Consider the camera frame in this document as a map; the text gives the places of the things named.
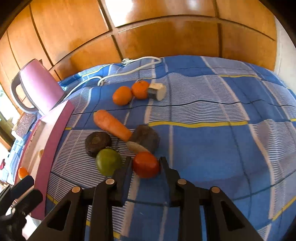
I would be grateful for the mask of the orange yellow tomato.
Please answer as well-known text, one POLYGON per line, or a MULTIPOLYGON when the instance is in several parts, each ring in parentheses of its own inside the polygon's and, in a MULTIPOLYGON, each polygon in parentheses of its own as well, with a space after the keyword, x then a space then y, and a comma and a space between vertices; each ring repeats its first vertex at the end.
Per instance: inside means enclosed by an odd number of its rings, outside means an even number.
POLYGON ((20 180, 27 177, 28 175, 29 175, 29 172, 27 171, 27 169, 25 167, 20 167, 18 169, 18 177, 20 178, 20 180))

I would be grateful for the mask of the green tomato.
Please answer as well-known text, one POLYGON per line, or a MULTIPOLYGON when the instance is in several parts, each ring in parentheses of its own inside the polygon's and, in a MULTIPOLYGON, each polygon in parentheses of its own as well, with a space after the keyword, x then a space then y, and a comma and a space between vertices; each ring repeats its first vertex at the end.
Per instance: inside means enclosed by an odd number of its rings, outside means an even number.
POLYGON ((102 175, 111 177, 115 170, 122 167, 122 158, 116 150, 105 148, 97 154, 96 165, 102 175))

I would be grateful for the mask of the red tomato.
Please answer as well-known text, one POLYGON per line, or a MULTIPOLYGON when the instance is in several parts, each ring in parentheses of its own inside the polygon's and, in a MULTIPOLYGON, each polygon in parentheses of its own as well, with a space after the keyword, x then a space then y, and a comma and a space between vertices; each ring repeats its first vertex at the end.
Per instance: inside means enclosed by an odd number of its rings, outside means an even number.
POLYGON ((132 161, 134 172, 143 179, 156 177, 160 172, 157 158, 150 152, 139 152, 132 161))

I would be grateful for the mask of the dark round beetroot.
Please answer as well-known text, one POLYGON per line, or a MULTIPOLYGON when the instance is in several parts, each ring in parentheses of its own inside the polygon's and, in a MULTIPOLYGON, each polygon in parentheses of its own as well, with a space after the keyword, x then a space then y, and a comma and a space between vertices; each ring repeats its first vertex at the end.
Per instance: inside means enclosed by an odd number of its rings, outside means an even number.
POLYGON ((93 132, 85 139, 85 150, 88 156, 95 158, 106 147, 111 147, 112 139, 105 132, 93 132))

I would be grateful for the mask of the cut dark eggplant piece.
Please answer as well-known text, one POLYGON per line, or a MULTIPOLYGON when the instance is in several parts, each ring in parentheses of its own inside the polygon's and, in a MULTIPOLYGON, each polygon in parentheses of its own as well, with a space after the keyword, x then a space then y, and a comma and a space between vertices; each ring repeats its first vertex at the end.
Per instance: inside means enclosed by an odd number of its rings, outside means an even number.
POLYGON ((138 125, 126 145, 135 154, 140 152, 154 154, 159 147, 159 142, 160 137, 153 128, 148 125, 138 125))

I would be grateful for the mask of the orange carrot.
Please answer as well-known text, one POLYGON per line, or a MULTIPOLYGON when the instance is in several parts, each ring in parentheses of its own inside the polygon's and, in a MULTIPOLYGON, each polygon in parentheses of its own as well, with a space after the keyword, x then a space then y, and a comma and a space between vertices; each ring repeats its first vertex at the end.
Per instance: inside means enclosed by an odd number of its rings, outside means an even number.
POLYGON ((93 114, 94 123, 104 131, 111 133, 124 142, 132 136, 132 132, 117 118, 106 110, 98 110, 93 114))

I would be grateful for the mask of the orange mandarin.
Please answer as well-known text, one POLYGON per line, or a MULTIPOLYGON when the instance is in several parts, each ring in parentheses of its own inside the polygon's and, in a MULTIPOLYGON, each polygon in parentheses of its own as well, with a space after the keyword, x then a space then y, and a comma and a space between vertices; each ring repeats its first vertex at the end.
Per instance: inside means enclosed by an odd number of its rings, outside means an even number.
POLYGON ((133 98, 132 91, 127 86, 119 87, 113 94, 112 100, 116 105, 124 106, 130 103, 133 98))
POLYGON ((145 80, 140 80, 135 82, 132 87, 132 93, 136 99, 147 99, 148 98, 148 90, 149 83, 145 80))

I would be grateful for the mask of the white cut vegetable chunk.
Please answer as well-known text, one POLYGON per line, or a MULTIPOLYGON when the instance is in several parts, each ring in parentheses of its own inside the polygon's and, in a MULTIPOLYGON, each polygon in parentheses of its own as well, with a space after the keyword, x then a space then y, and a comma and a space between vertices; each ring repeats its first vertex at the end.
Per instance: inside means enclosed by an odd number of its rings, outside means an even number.
POLYGON ((162 101, 165 98, 167 87, 162 83, 151 83, 147 89, 148 98, 162 101))

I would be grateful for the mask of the yellowish round fruit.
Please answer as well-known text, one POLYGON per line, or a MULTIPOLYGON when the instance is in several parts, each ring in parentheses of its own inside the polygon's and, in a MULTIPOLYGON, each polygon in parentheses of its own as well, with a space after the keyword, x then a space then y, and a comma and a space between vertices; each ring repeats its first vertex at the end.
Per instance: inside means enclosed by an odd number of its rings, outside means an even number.
POLYGON ((44 149, 41 149, 41 150, 39 151, 39 158, 40 158, 40 159, 42 158, 43 153, 44 153, 44 149))

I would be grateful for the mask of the pink white tray box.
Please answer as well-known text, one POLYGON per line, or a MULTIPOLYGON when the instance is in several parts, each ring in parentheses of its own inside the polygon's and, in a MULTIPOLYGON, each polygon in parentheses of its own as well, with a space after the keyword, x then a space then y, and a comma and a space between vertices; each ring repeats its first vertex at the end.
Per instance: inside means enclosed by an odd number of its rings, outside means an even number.
POLYGON ((45 218, 46 193, 51 166, 62 133, 74 111, 67 100, 40 118, 23 149, 19 167, 24 167, 34 179, 34 188, 41 191, 43 201, 31 212, 31 217, 45 218))

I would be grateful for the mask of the patterned tissue box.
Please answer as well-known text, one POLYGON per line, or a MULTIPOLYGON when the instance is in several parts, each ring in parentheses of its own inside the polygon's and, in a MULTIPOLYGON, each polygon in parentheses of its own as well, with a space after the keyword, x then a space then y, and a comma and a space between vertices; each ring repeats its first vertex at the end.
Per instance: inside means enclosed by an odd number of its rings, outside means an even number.
POLYGON ((11 134, 18 140, 23 139, 36 119, 36 114, 23 112, 14 125, 11 134))

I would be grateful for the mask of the blue plaid bedsheet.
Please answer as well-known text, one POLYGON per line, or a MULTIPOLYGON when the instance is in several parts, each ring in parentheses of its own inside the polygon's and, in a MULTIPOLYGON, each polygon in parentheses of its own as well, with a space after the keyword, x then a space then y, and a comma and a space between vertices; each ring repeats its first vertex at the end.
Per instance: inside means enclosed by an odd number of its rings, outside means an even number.
POLYGON ((295 93, 273 72, 241 61, 175 56, 126 66, 100 65, 60 82, 76 87, 74 111, 51 166, 47 215, 75 186, 104 180, 84 142, 98 131, 93 114, 106 110, 130 130, 151 126, 155 154, 198 187, 220 187, 263 240, 282 240, 295 218, 295 93), (162 83, 162 101, 116 105, 121 86, 162 83))

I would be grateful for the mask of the pink electric kettle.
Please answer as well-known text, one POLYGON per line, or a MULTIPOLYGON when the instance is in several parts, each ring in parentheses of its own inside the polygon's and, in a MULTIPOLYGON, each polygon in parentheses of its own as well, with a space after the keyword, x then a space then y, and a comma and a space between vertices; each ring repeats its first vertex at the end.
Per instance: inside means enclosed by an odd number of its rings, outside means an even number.
POLYGON ((12 80, 11 95, 22 111, 45 115, 55 108, 66 94, 51 73, 43 66, 42 61, 33 59, 23 66, 12 80), (20 100, 16 92, 19 85, 33 106, 32 108, 27 107, 20 100))

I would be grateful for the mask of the wooden headboard panels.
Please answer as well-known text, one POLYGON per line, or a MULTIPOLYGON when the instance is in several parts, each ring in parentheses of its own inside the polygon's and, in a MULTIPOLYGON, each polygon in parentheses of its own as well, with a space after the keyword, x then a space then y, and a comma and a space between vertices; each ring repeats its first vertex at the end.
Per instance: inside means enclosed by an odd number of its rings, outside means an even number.
POLYGON ((60 81, 142 56, 201 55, 275 68, 274 15, 260 1, 31 1, 1 35, 1 87, 39 59, 60 81))

